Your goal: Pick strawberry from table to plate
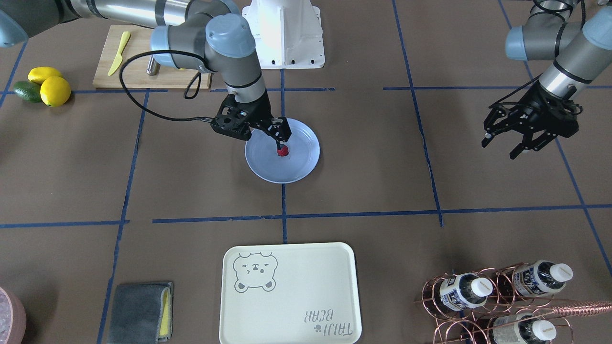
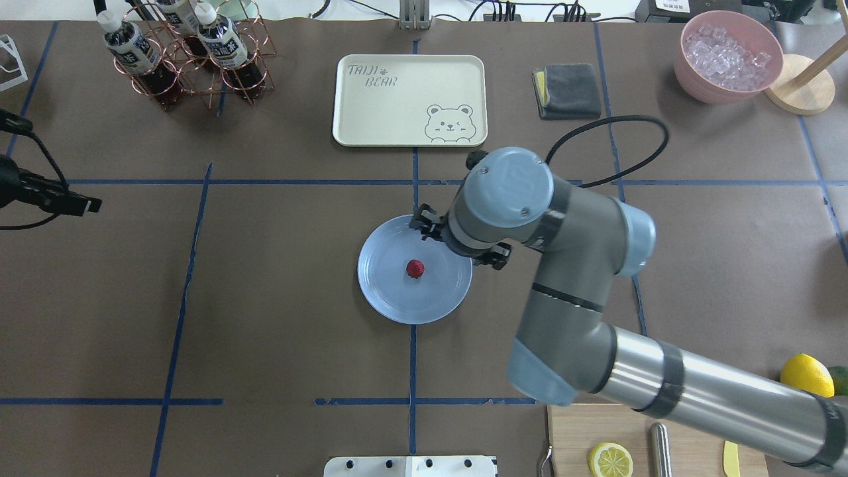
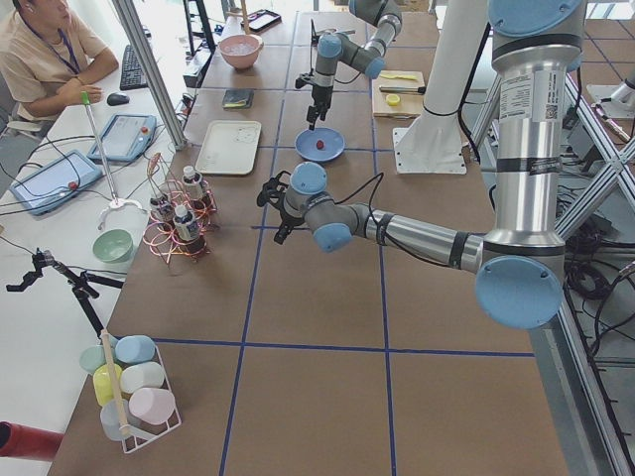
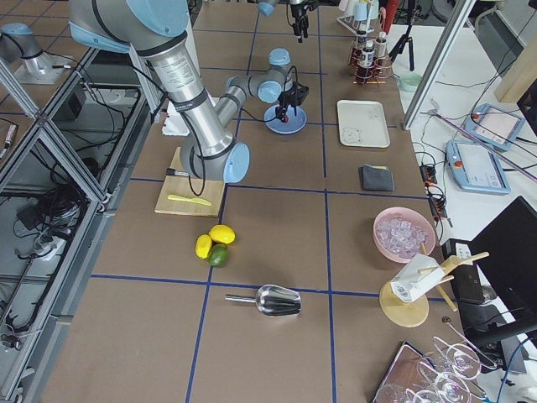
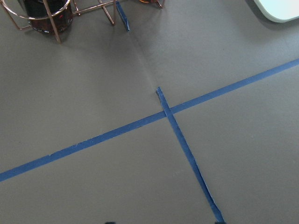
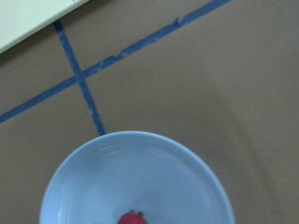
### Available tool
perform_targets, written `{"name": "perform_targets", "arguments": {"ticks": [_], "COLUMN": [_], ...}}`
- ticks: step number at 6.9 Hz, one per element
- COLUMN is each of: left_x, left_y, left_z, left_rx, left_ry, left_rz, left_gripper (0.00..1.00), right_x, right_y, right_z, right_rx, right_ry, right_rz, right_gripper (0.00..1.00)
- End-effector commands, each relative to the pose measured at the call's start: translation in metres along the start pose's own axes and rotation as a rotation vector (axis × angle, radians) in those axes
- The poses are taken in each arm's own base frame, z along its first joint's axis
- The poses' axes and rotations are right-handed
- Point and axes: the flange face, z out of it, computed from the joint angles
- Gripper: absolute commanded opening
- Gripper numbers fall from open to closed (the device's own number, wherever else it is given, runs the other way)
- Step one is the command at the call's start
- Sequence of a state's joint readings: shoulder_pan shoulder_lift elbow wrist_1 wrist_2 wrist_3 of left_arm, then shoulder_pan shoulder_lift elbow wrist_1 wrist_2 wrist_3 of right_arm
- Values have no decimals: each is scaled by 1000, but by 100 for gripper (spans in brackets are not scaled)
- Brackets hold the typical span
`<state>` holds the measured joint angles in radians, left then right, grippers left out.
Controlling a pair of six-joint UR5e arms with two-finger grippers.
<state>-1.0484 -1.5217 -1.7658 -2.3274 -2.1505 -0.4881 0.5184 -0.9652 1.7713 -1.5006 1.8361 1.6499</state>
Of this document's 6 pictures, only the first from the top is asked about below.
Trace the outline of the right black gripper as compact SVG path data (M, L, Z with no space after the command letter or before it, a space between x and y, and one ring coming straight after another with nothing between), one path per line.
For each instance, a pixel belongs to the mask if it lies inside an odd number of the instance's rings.
M267 92L253 102L241 103L234 94L227 95L211 122L214 132L248 141L251 129L258 129L275 141L276 150L282 150L292 135L289 119L273 119Z

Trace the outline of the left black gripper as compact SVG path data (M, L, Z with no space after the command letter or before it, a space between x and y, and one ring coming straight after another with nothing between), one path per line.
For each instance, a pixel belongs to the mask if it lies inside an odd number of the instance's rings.
M490 107L483 122L481 146L487 147L496 135L516 131L522 134L522 141L509 153L511 160L524 151L542 150L557 136L568 139L579 130L581 105L549 93L538 79L518 102L509 105Z

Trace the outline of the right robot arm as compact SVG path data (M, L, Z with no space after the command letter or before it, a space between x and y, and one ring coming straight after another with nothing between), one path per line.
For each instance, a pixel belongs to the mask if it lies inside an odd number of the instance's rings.
M218 73L228 95L213 118L194 117L239 140L251 129L274 139L288 154L288 120L276 118L262 76L250 26L231 0L3 0L1 46L26 42L78 18L106 18L152 29L149 55L163 66Z

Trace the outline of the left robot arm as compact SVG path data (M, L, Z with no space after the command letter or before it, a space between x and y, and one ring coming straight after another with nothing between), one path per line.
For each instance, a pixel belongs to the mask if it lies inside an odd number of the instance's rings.
M516 131L523 138L509 154L515 159L579 130L583 107L574 100L612 61L612 9L607 0L590 19L569 22L578 4L577 0L535 0L526 23L509 31L507 57L552 63L519 87L525 91L519 100L510 102L505 96L490 105L483 122L483 147L502 133Z

